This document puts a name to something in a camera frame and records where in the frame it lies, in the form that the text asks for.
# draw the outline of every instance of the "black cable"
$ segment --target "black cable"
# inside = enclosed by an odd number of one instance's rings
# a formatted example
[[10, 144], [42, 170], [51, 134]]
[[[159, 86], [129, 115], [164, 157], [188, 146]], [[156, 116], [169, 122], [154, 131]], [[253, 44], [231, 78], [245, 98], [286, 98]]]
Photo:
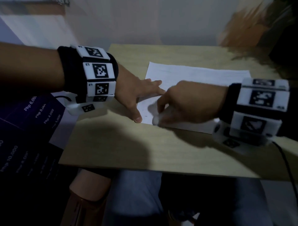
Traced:
[[277, 143], [275, 143], [275, 142], [272, 142], [272, 143], [278, 148], [279, 152], [281, 153], [281, 155], [283, 157], [283, 160], [285, 162], [285, 166], [287, 168], [287, 171], [288, 171], [288, 174], [289, 174], [292, 186], [293, 186], [293, 190], [294, 190], [295, 197], [296, 197], [297, 208], [298, 208], [298, 192], [297, 192], [297, 188], [296, 188], [296, 185], [295, 185], [294, 177], [293, 177], [291, 169], [290, 169], [289, 162], [288, 162], [288, 160], [285, 156], [285, 153], [283, 152], [283, 149]]
[[71, 101], [71, 99], [70, 99], [69, 97], [66, 97], [66, 96], [55, 96], [54, 98], [60, 98], [60, 97], [65, 98], [65, 99], [67, 99], [68, 101]]

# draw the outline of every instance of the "black sleeve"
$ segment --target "black sleeve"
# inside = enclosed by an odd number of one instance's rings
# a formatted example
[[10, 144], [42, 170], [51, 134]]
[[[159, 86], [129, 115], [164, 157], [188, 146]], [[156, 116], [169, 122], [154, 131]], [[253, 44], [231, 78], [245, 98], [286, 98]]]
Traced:
[[[233, 112], [235, 110], [249, 114], [251, 109], [251, 107], [237, 105], [240, 89], [241, 83], [234, 83], [229, 86], [225, 103], [219, 113], [220, 120], [228, 124], [231, 124]], [[257, 109], [258, 114], [261, 116], [281, 119], [283, 123], [277, 133], [277, 136], [288, 137], [292, 140], [298, 141], [298, 108], [296, 107], [296, 100], [298, 100], [298, 88], [291, 88], [287, 112], [269, 111], [260, 108], [254, 108], [254, 110]]]

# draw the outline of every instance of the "leg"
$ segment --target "leg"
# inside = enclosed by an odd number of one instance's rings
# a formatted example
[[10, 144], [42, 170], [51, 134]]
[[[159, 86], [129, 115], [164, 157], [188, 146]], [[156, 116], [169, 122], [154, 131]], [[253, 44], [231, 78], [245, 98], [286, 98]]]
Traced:
[[120, 171], [112, 181], [103, 225], [166, 225], [158, 198], [161, 177], [155, 171]]
[[216, 200], [211, 201], [213, 206], [205, 202], [206, 209], [201, 211], [197, 225], [273, 226], [258, 179], [210, 177], [210, 180], [213, 186], [217, 184], [215, 190], [211, 189], [217, 193], [208, 196], [215, 196]]

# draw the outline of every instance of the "white paper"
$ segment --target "white paper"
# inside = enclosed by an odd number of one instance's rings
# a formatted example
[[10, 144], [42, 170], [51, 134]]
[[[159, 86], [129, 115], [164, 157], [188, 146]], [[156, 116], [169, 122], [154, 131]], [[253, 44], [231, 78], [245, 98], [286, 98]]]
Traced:
[[[152, 81], [162, 80], [160, 88], [164, 90], [168, 90], [168, 88], [176, 85], [181, 80], [229, 86], [232, 83], [241, 83], [243, 78], [247, 77], [250, 78], [249, 71], [215, 70], [201, 67], [156, 64], [152, 62], [149, 63], [146, 74], [146, 78], [150, 78]], [[156, 103], [158, 98], [140, 98], [137, 108], [143, 118], [142, 123], [152, 125], [153, 117], [158, 115]], [[169, 127], [212, 134], [215, 124], [216, 120], [212, 120], [201, 124], [176, 123]]]

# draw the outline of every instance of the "wooden tabletop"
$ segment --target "wooden tabletop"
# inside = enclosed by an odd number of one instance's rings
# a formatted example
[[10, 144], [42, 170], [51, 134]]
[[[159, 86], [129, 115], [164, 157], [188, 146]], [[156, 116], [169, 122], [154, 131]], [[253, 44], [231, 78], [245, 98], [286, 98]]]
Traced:
[[[212, 69], [249, 70], [254, 78], [278, 79], [266, 53], [257, 48], [113, 44], [109, 52], [141, 79], [149, 62]], [[298, 143], [277, 138], [298, 180]], [[127, 168], [202, 175], [289, 180], [278, 149], [269, 145], [240, 155], [211, 135], [136, 124], [116, 100], [81, 115], [60, 159], [61, 164]]]

